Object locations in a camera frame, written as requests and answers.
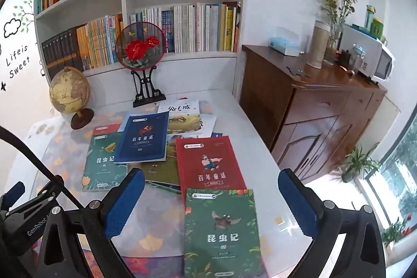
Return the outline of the teal insect book 01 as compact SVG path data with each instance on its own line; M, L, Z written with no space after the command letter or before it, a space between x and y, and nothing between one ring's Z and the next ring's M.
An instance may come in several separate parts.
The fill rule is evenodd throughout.
M83 191L109 190L118 186L127 175L126 164L114 162L121 133L105 133L91 138L83 177Z

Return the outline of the blue fairy tale book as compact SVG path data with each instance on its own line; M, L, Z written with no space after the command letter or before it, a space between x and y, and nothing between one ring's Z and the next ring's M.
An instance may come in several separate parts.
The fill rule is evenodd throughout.
M116 147L115 164L166 159L169 113L130 116Z

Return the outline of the dark green insect book 02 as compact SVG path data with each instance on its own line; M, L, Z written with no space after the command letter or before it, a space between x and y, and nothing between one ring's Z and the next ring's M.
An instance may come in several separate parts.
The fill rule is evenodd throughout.
M187 189L185 277L260 277L261 257L254 193Z

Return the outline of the red fairy tale book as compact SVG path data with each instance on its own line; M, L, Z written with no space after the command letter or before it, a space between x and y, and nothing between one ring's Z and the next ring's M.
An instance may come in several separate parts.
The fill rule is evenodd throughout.
M229 137L183 138L175 146L183 198L189 188L247 190Z

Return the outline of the white yellow picture book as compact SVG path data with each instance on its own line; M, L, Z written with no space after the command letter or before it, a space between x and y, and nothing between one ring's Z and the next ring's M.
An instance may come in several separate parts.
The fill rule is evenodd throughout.
M200 111L198 100L163 101L158 105L158 113L168 112L168 135L183 138L209 138L217 117Z

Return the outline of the potted green plant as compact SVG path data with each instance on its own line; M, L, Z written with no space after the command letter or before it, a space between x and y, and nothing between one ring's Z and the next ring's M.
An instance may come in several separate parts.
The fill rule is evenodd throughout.
M360 174L378 171L381 167L379 161L371 158L371 154L379 143L375 143L368 151L364 152L362 145L356 145L352 151L346 155L345 161L339 166L341 170L341 180L348 183Z

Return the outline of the window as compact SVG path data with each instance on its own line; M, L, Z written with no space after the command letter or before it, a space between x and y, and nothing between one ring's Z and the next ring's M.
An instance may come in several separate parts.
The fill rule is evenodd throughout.
M416 121L366 181L382 209L383 245L394 245L416 231Z

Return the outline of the light blue cartoon book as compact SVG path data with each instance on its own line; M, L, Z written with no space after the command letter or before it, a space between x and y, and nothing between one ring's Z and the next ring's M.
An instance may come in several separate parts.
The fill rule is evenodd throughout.
M120 124L120 126L119 126L119 128L118 128L118 132L123 132L124 130L125 130L125 128L126 128L126 125L127 125L127 123L128 123L128 120L129 120L129 118L131 117L131 116L139 116L139 114L137 114L137 113L134 113L134 112L129 112L124 118L123 118L123 120L122 120L122 122L121 122L121 124Z

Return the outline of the wooden sideboard cabinet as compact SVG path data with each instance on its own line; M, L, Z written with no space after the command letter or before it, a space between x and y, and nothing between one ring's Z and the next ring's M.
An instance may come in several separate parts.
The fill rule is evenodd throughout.
M271 47L244 45L240 106L280 169L309 183L345 160L387 91L340 66L308 66Z

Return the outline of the antique yellow globe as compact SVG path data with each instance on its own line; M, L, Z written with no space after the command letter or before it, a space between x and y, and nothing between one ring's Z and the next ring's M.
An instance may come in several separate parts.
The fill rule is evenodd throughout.
M73 130L87 126L94 117L94 111L88 108L90 93L86 76L71 66L65 66L50 83L52 106L63 116L73 115L70 122Z

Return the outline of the black fan stand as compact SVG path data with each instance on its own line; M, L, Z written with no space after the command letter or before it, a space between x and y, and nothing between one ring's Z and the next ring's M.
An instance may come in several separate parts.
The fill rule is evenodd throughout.
M131 71L136 91L134 108L166 100L166 96L153 85L152 75L156 69L157 66L152 66L148 70Z

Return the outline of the beige cylinder vase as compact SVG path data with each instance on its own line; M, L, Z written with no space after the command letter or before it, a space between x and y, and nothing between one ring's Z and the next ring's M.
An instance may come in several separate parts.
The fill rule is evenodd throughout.
M322 67L329 35L330 26L326 23L316 20L306 62L308 66L314 69L320 69Z

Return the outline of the blue tissue box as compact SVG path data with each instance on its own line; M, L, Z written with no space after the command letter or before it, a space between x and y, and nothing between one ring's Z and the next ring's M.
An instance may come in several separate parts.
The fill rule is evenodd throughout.
M271 37L269 46L287 57L299 57L301 54L298 45L283 37Z

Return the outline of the red flower round fan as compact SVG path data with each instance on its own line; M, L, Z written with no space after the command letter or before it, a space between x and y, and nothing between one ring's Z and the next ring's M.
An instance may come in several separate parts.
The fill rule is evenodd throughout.
M161 28L139 21L128 25L116 39L118 62L131 71L142 71L155 66L167 51L167 42Z

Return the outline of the green canister on microwave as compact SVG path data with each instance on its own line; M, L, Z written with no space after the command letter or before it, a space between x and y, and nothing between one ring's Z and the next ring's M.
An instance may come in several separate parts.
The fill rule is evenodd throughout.
M367 31L370 31L372 21L373 21L373 18L375 16L375 12L376 12L376 10L373 6L367 5L366 14L365 14L365 24L364 24L364 28Z

